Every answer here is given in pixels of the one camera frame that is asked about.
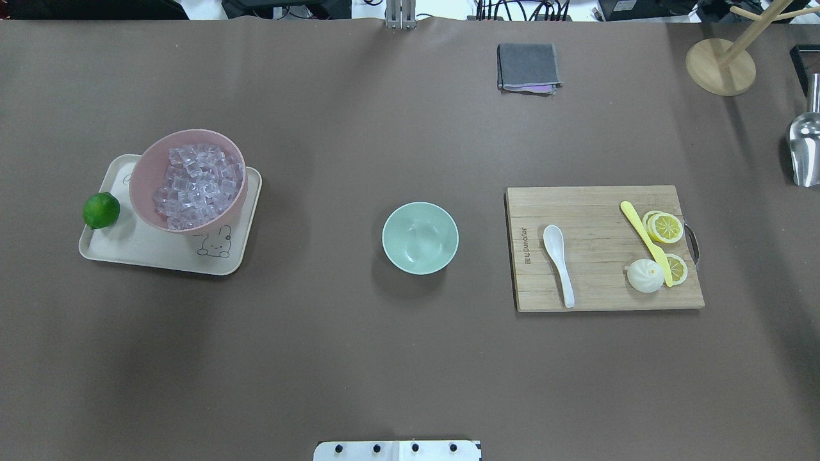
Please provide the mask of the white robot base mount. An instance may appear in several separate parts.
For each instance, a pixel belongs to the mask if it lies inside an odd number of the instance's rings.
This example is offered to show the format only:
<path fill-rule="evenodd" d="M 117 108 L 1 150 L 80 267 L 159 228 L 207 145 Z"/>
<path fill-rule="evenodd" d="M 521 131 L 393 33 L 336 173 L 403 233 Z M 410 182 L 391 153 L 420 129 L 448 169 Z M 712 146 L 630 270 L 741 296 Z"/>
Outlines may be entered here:
<path fill-rule="evenodd" d="M 480 441 L 326 441 L 313 460 L 481 460 Z"/>

